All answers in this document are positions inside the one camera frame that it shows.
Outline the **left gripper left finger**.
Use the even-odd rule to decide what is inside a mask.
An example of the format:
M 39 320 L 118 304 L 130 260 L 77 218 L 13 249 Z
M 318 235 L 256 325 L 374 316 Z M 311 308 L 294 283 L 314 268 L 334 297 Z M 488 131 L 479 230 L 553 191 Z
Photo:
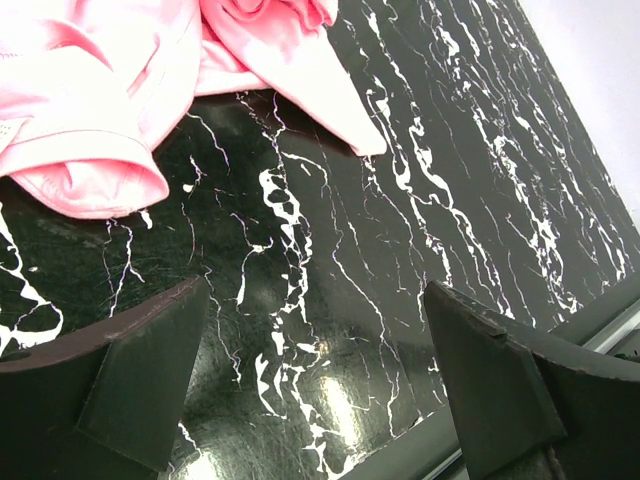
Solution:
M 2 478 L 158 478 L 208 308 L 208 285 L 195 277 L 2 357 Z

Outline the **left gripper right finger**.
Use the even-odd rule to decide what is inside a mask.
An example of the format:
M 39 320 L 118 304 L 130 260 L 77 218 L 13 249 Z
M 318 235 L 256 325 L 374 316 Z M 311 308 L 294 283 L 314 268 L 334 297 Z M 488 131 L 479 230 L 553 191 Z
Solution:
M 638 478 L 637 353 L 596 353 L 436 281 L 424 304 L 470 478 Z

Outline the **pink t shirt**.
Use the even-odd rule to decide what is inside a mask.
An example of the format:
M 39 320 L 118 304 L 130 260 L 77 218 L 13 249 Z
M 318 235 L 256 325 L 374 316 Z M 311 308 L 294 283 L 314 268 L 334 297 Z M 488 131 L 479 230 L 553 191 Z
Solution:
M 386 144 L 326 30 L 334 1 L 5 1 L 1 172 L 76 219 L 164 200 L 152 152 L 198 96 L 271 88 L 359 156 Z

